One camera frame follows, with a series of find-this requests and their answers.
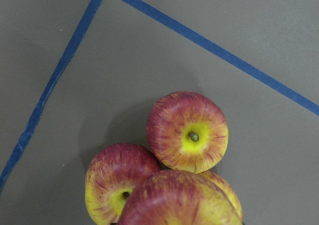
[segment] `red and yellow apple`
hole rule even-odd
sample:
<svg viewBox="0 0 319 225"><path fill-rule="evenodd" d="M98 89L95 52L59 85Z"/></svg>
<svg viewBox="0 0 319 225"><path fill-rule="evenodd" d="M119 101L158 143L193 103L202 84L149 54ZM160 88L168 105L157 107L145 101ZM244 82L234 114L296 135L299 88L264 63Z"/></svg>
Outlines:
<svg viewBox="0 0 319 225"><path fill-rule="evenodd" d="M225 193L188 171L162 170L138 185L117 225L242 225Z"/></svg>
<svg viewBox="0 0 319 225"><path fill-rule="evenodd" d="M240 217L241 221L243 221L243 210L239 198L232 187L229 185L229 183L222 176L212 170L204 171L202 173L199 173L199 175L213 182L226 194L227 198L237 211L237 214Z"/></svg>
<svg viewBox="0 0 319 225"><path fill-rule="evenodd" d="M228 126L222 110L209 98L196 92L174 92L152 107L147 140L165 166L200 173L224 156Z"/></svg>
<svg viewBox="0 0 319 225"><path fill-rule="evenodd" d="M85 205L98 225L116 223L133 189L161 170L145 147L112 144L91 161L85 178Z"/></svg>

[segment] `apple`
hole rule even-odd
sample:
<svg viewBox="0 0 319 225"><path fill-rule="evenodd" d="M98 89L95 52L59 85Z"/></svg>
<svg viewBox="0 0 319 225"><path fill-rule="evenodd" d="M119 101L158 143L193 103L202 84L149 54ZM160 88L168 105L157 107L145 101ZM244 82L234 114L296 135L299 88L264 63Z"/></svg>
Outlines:
<svg viewBox="0 0 319 225"><path fill-rule="evenodd" d="M117 225L242 225L225 193L188 171L162 170L139 184Z"/></svg>
<svg viewBox="0 0 319 225"><path fill-rule="evenodd" d="M141 145L117 143L101 150L85 178L85 205L92 220L116 223L133 189L160 170L156 157Z"/></svg>
<svg viewBox="0 0 319 225"><path fill-rule="evenodd" d="M229 185L229 183L222 176L212 170L204 171L202 173L199 173L199 175L213 182L226 194L229 201L232 203L235 210L237 211L237 214L240 217L241 221L243 221L243 210L239 198L232 187Z"/></svg>
<svg viewBox="0 0 319 225"><path fill-rule="evenodd" d="M147 120L151 151L165 166L200 173L224 156L228 126L222 110L196 92L174 92L160 98Z"/></svg>

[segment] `floor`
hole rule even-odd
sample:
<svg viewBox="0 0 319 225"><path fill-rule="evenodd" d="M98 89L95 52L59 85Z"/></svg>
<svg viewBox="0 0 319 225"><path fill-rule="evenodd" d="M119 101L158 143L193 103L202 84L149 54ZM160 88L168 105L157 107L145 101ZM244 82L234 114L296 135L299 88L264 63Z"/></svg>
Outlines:
<svg viewBox="0 0 319 225"><path fill-rule="evenodd" d="M0 0L0 167L11 155L90 0ZM319 104L319 0L143 0ZM154 102L200 92L226 115L214 168L246 225L319 222L319 117L121 0L103 0L0 199L3 224L94 224L92 157L146 145Z"/></svg>

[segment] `apple stem cavity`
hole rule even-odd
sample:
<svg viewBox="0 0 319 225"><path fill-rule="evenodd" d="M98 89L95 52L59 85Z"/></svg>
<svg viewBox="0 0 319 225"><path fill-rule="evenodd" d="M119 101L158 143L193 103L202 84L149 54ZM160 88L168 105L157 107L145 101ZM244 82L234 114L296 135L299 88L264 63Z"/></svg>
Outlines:
<svg viewBox="0 0 319 225"><path fill-rule="evenodd" d="M199 136L196 132L191 131L190 133L188 133L189 138L194 141L194 142L198 142L199 141Z"/></svg>
<svg viewBox="0 0 319 225"><path fill-rule="evenodd" d="M128 197L130 196L130 193L129 192L123 192L123 197L125 199L128 199Z"/></svg>

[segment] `blue tape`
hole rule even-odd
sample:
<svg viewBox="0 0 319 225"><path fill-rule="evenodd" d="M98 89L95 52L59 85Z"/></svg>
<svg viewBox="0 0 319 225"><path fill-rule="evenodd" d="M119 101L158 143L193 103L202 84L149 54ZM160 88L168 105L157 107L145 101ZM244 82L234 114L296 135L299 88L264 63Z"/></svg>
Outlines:
<svg viewBox="0 0 319 225"><path fill-rule="evenodd" d="M65 48L64 53L62 54L61 59L59 60L49 82L47 83L42 95L36 104L31 117L27 123L27 126L20 136L13 152L10 155L9 160L7 161L1 176L0 176L0 194L2 193L3 186L11 173L14 166L22 157L23 151L28 145L34 130L40 120L41 114L43 112L44 106L46 101L48 100L55 84L58 82L61 74L63 73L64 69L66 68L67 64L70 62L71 58L74 56L80 42L82 41L89 25L100 6L102 0L91 0L89 5L87 6L78 26L76 27L67 47Z"/></svg>
<svg viewBox="0 0 319 225"><path fill-rule="evenodd" d="M259 69L253 67L249 63L243 61L242 59L238 58L234 54L230 53L229 51L223 49L222 47L216 45L215 43L209 41L208 39L204 38L200 34L196 33L195 31L189 29L188 27L184 26L183 24L179 23L178 21L172 19L171 17L165 15L164 13L158 11L156 8L148 5L147 3L141 0L122 0L123 2L131 5L132 7L136 8L137 10L143 12L147 16L155 19L156 21L162 23L163 25L167 26L168 28L172 29L173 31L179 33L180 35L186 37L187 39L193 41L197 45L205 48L209 52L215 54L216 56L220 57L221 59L225 60L226 62L232 64L233 66L237 67L238 69L242 70L243 72L247 73L248 75L252 76L253 78L257 79L258 81L264 83L265 85L271 87L275 91L283 94L284 96L288 97L289 99L293 100L294 102L298 103L302 107L310 110L311 112L319 115L319 106L309 99L303 97L302 95L298 94L297 92L293 91L289 87L285 86L284 84L280 83L276 79L270 77L266 73L260 71Z"/></svg>

